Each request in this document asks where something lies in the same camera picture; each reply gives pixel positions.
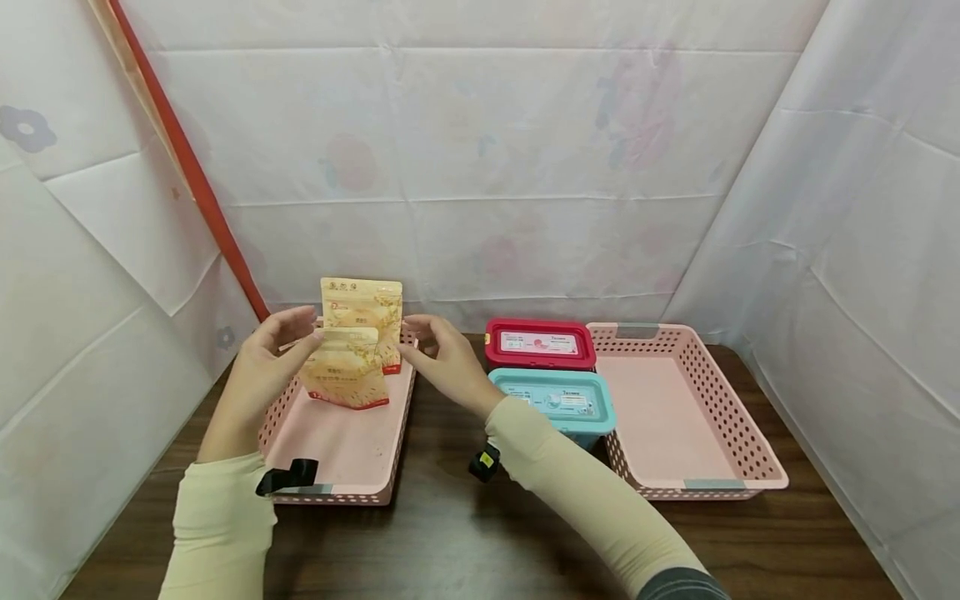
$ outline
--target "pink plastic basket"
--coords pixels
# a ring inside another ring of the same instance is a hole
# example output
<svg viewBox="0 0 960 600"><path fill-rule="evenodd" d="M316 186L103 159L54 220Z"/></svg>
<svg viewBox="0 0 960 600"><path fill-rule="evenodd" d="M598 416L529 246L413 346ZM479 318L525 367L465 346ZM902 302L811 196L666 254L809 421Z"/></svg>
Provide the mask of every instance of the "pink plastic basket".
<svg viewBox="0 0 960 600"><path fill-rule="evenodd" d="M697 333L587 325L617 426L613 469L648 500L744 500L789 479Z"/></svg>
<svg viewBox="0 0 960 600"><path fill-rule="evenodd" d="M406 329L400 341L417 344ZM403 362L400 373L386 375L386 380L390 402L363 411L315 400L298 378L290 382L267 409L260 451L270 468L289 468L297 458L314 459L319 467L313 486L281 491L273 496L276 504L390 504L414 369Z"/></svg>

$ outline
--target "gray sleeve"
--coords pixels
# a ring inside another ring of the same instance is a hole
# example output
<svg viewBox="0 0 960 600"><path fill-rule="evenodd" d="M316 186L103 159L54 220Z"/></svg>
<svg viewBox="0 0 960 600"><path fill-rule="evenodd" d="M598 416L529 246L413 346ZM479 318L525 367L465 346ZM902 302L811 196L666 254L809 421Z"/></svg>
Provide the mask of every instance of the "gray sleeve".
<svg viewBox="0 0 960 600"><path fill-rule="evenodd" d="M655 575L636 600L730 600L730 596L706 573L678 566Z"/></svg>

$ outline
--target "hand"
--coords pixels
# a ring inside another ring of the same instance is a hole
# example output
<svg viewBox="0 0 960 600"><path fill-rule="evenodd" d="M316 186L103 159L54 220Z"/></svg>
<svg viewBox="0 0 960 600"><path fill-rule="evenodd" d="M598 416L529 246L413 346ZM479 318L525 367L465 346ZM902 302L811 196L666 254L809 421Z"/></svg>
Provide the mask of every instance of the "hand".
<svg viewBox="0 0 960 600"><path fill-rule="evenodd" d="M267 407L289 385L324 338L314 329L313 306L271 315L237 352L213 419L206 429L197 461L208 463L257 450L256 432ZM279 349L296 342L285 353Z"/></svg>
<svg viewBox="0 0 960 600"><path fill-rule="evenodd" d="M464 334L434 315L413 315L403 322L417 334L423 349L401 344L403 358L441 394L486 420L506 394L487 378Z"/></svg>

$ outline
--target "red container lid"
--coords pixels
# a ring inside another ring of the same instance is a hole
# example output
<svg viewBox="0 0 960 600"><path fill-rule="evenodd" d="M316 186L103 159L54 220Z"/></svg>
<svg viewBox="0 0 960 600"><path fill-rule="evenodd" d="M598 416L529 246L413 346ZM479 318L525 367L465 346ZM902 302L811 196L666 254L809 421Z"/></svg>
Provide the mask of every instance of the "red container lid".
<svg viewBox="0 0 960 600"><path fill-rule="evenodd" d="M579 323L493 319L485 352L490 366L589 371L596 366L590 332Z"/></svg>

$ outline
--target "dark wood tabletop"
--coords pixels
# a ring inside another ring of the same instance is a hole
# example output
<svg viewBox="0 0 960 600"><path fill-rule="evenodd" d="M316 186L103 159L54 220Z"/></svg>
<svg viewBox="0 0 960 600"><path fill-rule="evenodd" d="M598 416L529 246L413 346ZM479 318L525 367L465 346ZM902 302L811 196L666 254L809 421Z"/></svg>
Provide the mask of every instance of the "dark wood tabletop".
<svg viewBox="0 0 960 600"><path fill-rule="evenodd" d="M480 354L481 340L472 338ZM790 488L746 501L656 506L738 600L899 598L740 359L726 348L710 352L775 449ZM177 484L224 380L63 599L156 598L173 544ZM265 598L624 598L586 543L532 494L502 473L486 485L467 473L484 439L476 418L418 378L394 504L276 507Z"/></svg>

